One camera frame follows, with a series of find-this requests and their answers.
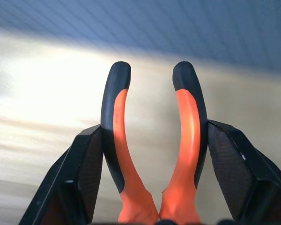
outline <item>handle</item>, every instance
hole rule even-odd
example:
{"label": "handle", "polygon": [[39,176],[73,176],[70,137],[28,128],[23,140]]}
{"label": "handle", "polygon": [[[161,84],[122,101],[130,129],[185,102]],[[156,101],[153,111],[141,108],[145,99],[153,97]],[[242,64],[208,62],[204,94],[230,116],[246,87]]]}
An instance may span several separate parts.
{"label": "handle", "polygon": [[199,223],[194,200],[207,150],[207,113],[191,63],[183,61],[174,67],[173,84],[181,120],[180,151],[170,183],[163,192],[160,218],[177,224]]}
{"label": "handle", "polygon": [[145,189],[131,160],[125,135],[125,101],[130,84],[130,65],[112,65],[105,85],[101,127],[108,168],[123,202],[120,223],[154,224],[158,213],[152,195]]}

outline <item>pliers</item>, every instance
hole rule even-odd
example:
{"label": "pliers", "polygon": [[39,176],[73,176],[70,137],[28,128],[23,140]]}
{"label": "pliers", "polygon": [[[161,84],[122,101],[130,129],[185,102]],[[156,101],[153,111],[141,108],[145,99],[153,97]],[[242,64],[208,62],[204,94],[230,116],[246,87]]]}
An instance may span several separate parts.
{"label": "pliers", "polygon": [[207,145],[234,219],[218,224],[281,223],[281,170],[240,130],[207,120],[200,84],[189,62],[180,62],[173,70],[181,120],[180,150],[158,213],[152,195],[134,168],[126,142],[124,110],[130,75],[131,68],[125,62],[111,67],[104,90],[101,124],[78,134],[50,168],[20,225],[91,223],[103,155],[122,198],[120,223],[198,224],[200,217],[194,198]]}
{"label": "pliers", "polygon": [[185,61],[178,63],[173,70],[181,120],[181,140],[177,164],[168,187],[163,191],[159,213],[134,168],[127,146],[124,114],[130,76],[128,63],[113,64],[101,109],[104,155],[123,202],[118,221],[154,224],[161,218],[178,224],[200,222],[194,199],[207,150],[208,124],[196,72]]}

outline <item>black rubber grip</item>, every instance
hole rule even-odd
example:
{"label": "black rubber grip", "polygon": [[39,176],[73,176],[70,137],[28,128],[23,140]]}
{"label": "black rubber grip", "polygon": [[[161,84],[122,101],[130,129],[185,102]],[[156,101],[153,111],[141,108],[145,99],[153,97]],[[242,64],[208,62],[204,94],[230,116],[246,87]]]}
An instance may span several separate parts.
{"label": "black rubber grip", "polygon": [[131,67],[128,63],[116,62],[112,65],[107,77],[101,108],[103,151],[119,193],[123,191],[125,183],[114,143],[113,113],[118,94],[124,89],[129,89],[130,75]]}
{"label": "black rubber grip", "polygon": [[191,95],[196,100],[197,108],[199,111],[201,141],[199,159],[194,176],[195,187],[197,187],[206,157],[208,142],[208,123],[201,86],[196,72],[190,62],[182,61],[174,67],[173,84],[175,91],[185,89],[191,93]]}

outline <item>orange handle grip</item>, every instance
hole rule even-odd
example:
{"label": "orange handle grip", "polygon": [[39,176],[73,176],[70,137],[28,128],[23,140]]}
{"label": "orange handle grip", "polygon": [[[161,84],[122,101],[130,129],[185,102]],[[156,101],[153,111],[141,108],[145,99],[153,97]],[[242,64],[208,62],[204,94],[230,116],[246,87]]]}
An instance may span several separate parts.
{"label": "orange handle grip", "polygon": [[159,216],[152,195],[135,170],[125,135],[125,102],[130,73],[131,68],[125,62],[116,62],[110,69],[101,109],[103,149],[123,202],[118,221],[154,224]]}
{"label": "orange handle grip", "polygon": [[178,224],[199,223],[194,200],[207,150],[206,108],[199,80],[189,62],[175,66],[173,83],[181,120],[180,151],[173,176],[163,192],[160,218]]}

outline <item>wooden surface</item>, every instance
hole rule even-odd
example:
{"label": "wooden surface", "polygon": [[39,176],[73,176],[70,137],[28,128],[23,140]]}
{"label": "wooden surface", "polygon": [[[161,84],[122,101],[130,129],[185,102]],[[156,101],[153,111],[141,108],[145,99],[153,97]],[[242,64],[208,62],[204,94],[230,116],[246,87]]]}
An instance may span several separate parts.
{"label": "wooden surface", "polygon": [[[195,67],[208,118],[241,129],[281,168],[281,74],[0,33],[0,225],[19,222],[50,166],[77,133],[99,123],[107,74],[119,60],[132,67],[125,119],[129,150],[158,209],[179,149],[180,120],[171,75],[181,60]],[[196,204],[205,223],[231,217],[209,153]],[[94,221],[116,221],[120,210],[120,197],[104,162]]]}

